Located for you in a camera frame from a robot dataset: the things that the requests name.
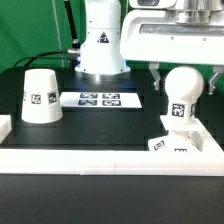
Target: white platform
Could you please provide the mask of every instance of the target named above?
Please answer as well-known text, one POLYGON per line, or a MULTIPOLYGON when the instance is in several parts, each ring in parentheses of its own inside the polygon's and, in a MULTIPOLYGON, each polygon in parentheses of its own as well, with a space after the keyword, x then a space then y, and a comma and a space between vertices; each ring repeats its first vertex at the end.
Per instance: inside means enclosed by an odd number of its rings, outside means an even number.
POLYGON ((201 152, 1 149, 0 173, 224 176, 224 153, 203 125, 190 136, 201 152))

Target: white cup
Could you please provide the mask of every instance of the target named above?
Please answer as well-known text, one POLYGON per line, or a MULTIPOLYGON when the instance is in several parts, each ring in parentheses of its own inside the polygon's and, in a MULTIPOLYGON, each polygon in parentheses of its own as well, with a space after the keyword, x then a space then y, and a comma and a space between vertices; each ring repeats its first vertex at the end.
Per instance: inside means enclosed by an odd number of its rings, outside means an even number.
POLYGON ((31 69, 25 72, 22 119, 43 124, 62 118, 55 71, 31 69))

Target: white cylinder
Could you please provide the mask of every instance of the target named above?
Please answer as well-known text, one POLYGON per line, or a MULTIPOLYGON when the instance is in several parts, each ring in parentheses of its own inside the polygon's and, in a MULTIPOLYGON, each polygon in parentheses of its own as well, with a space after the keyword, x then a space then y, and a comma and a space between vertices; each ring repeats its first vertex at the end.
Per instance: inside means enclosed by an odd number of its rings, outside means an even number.
POLYGON ((55 72, 31 69, 25 72, 22 119, 29 123, 50 123, 62 118, 55 72))
POLYGON ((194 119, 195 104, 203 87, 203 77, 195 68, 180 66, 173 69, 165 83, 169 97, 167 116, 175 123, 190 123, 194 119))

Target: cable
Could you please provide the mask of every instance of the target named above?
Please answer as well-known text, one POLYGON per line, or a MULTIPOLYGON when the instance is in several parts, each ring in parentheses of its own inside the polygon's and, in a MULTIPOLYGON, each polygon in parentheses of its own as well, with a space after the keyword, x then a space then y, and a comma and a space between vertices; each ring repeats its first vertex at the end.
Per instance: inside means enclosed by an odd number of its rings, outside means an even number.
POLYGON ((60 59, 60 60, 72 60, 74 58, 70 58, 70 57, 44 57, 44 56, 36 56, 36 57, 25 57, 25 58, 22 58, 20 59, 19 61, 17 61, 13 67, 17 67, 17 65, 22 62, 22 61, 25 61, 25 60, 28 60, 28 59, 32 59, 32 61, 35 61, 37 59, 60 59))
POLYGON ((74 17, 73 17, 73 13, 72 13, 72 7, 71 7, 70 0, 64 0, 64 4, 65 4, 68 22, 69 22, 70 31, 71 31, 71 36, 72 36, 72 47, 80 48, 80 43, 79 43, 77 32, 76 32, 76 27, 75 27, 75 22, 74 22, 74 17))
POLYGON ((52 0, 52 6, 53 6, 53 11, 54 11, 54 19, 55 19, 55 24, 56 24, 57 36, 58 36, 58 45, 59 45, 59 49, 62 50, 61 34, 60 34, 60 28, 59 28, 59 22, 58 22, 57 8, 56 8, 55 0, 52 0))
MULTIPOLYGON (((35 57, 44 57, 44 56, 49 56, 49 55, 54 55, 54 54, 67 54, 67 50, 59 50, 59 51, 50 51, 42 54, 38 54, 35 57)), ((33 61, 35 61, 35 57, 30 57, 30 60, 24 65, 25 67, 28 67, 33 61)))

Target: white block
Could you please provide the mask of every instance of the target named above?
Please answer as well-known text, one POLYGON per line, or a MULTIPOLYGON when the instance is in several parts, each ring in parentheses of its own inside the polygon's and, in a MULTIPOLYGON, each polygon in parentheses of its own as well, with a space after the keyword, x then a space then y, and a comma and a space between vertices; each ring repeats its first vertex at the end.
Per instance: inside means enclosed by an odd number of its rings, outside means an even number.
POLYGON ((12 130, 10 115, 0 115, 0 144, 12 130))

